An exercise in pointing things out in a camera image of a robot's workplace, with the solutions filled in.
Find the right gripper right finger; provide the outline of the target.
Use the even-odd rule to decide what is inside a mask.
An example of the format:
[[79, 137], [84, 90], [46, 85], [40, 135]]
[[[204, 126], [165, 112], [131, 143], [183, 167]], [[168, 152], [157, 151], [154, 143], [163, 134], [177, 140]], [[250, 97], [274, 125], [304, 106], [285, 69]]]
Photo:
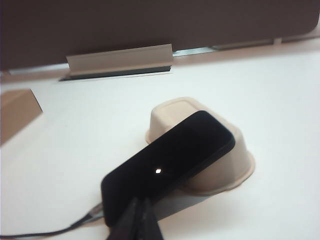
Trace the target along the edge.
[[162, 240], [163, 235], [160, 230], [158, 220], [153, 212], [149, 199], [142, 202], [140, 213], [138, 215], [138, 224], [136, 229], [137, 240]]

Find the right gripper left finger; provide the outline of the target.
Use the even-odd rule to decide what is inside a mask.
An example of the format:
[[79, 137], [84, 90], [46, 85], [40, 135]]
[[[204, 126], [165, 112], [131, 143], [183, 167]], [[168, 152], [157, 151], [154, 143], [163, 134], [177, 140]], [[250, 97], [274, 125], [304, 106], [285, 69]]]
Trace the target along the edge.
[[133, 198], [126, 210], [111, 228], [110, 240], [133, 240], [136, 232], [136, 221], [138, 216], [138, 199]]

